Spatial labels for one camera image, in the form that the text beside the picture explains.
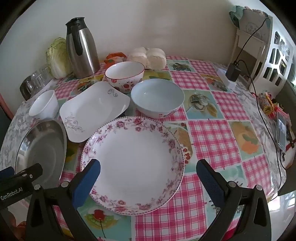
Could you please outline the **floral rim round plate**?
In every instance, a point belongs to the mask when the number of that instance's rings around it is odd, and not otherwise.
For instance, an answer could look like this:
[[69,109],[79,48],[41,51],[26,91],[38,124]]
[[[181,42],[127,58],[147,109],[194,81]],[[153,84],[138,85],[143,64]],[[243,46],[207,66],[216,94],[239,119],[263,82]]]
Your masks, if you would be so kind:
[[126,116],[109,121],[87,140],[80,159],[84,169],[100,162],[91,198],[121,215],[143,215],[166,204],[185,171],[181,144],[162,123]]

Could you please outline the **bag of steamed buns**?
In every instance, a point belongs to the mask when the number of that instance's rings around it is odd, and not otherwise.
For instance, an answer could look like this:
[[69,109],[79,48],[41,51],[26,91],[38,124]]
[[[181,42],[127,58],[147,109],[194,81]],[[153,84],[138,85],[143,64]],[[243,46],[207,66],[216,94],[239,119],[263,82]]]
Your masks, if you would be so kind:
[[127,61],[139,62],[149,70],[163,70],[167,64],[166,54],[159,48],[139,47],[133,49],[128,55]]

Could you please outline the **orange snack packet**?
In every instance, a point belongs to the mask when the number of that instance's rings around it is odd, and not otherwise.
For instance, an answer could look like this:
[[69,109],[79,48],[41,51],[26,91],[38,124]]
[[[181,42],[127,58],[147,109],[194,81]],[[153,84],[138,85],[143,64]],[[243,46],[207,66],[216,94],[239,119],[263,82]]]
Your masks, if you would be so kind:
[[126,59],[127,56],[122,52],[110,53],[106,56],[106,59],[104,60],[105,68],[107,69],[116,63],[124,62]]

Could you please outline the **clear glass jars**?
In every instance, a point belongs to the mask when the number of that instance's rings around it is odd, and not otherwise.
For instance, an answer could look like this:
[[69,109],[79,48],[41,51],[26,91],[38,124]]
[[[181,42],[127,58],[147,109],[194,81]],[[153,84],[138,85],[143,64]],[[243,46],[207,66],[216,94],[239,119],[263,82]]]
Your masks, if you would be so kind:
[[47,65],[33,72],[20,85],[20,92],[24,100],[29,100],[41,91],[51,80],[52,76]]

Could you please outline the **black power adapter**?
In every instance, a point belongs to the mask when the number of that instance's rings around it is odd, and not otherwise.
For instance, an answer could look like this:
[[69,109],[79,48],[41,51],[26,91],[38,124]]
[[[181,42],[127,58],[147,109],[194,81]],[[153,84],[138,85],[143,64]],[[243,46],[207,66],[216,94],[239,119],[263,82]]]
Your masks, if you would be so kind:
[[239,62],[240,60],[229,64],[225,74],[229,81],[236,82],[237,78],[239,77],[241,73],[241,69],[238,67]]

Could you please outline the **red rim strawberry bowl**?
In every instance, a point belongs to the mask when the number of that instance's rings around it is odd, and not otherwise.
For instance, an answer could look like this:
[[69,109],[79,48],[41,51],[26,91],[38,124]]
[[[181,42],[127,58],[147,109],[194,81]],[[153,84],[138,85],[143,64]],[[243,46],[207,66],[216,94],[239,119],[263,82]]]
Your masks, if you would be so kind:
[[107,68],[105,78],[118,91],[129,93],[136,84],[142,81],[144,71],[145,67],[142,63],[125,61]]

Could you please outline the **colourful candy packets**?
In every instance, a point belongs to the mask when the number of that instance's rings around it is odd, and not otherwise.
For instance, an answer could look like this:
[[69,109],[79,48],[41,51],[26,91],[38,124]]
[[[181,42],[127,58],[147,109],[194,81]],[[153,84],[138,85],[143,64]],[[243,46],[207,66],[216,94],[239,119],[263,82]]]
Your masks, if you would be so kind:
[[280,105],[275,101],[271,100],[271,94],[269,92],[262,92],[257,97],[259,106],[263,110],[263,113],[268,116],[271,120],[275,120],[276,115],[279,113],[284,118],[288,119],[288,113],[285,113]]

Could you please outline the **stainless steel thermos jug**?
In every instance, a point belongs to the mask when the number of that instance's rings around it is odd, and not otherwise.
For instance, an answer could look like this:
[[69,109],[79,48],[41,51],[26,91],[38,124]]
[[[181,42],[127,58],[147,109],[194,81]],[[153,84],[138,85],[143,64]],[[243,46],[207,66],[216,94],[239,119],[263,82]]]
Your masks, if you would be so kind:
[[72,18],[67,24],[66,48],[73,72],[85,78],[100,70],[93,36],[83,17]]

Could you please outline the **small white bowl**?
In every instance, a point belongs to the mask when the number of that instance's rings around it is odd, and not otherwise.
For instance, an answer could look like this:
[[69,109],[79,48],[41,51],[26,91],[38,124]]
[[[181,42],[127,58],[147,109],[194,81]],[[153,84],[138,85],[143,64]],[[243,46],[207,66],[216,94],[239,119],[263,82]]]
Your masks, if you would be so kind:
[[32,104],[29,116],[36,120],[55,118],[59,110],[58,100],[54,90],[42,93]]

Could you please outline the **white rectangular floral dish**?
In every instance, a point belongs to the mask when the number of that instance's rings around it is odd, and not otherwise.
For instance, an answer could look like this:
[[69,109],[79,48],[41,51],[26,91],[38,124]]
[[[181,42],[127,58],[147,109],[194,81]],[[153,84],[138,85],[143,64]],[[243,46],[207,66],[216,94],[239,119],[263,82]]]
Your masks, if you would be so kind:
[[99,127],[120,116],[129,105],[129,96],[102,81],[66,101],[59,113],[69,140],[81,143]]

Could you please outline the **napa cabbage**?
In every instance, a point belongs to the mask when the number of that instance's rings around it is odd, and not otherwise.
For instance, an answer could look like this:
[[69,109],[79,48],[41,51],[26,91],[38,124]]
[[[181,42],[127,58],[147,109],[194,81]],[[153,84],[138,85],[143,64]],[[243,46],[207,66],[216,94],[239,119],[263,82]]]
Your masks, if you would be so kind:
[[65,78],[73,72],[66,48],[66,39],[56,38],[46,51],[46,61],[51,75],[56,79]]

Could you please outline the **stainless steel round pan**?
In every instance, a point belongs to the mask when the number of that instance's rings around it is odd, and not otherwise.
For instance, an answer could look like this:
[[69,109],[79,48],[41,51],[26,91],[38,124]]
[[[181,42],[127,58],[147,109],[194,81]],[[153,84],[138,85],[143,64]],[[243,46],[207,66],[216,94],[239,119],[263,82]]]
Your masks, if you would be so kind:
[[35,124],[23,138],[16,155],[15,171],[39,163],[43,174],[34,184],[44,189],[58,186],[67,150],[67,135],[61,121],[44,119]]

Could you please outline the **checkered fruit tablecloth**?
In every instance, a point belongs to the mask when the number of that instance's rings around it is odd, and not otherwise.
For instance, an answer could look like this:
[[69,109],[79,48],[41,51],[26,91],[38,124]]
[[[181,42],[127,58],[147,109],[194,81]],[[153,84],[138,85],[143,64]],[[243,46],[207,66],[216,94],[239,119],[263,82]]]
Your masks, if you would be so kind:
[[252,188],[260,184],[269,203],[286,173],[278,165],[270,139],[269,119],[259,114],[256,100],[241,83],[225,89],[218,65],[170,56],[162,71],[147,70],[144,79],[163,78],[181,87],[184,105],[164,119],[185,155],[185,176],[175,196],[160,209],[139,217],[112,213],[88,197],[79,213],[99,240],[197,240],[218,208],[195,173],[205,159],[226,180]]

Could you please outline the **light blue bowl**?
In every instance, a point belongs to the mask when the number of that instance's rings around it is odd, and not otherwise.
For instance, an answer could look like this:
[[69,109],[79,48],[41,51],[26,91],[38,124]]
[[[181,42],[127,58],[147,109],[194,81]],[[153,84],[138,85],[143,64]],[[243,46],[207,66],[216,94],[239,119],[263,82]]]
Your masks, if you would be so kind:
[[136,84],[131,93],[135,108],[149,118],[166,118],[184,103],[183,90],[165,79],[148,79]]

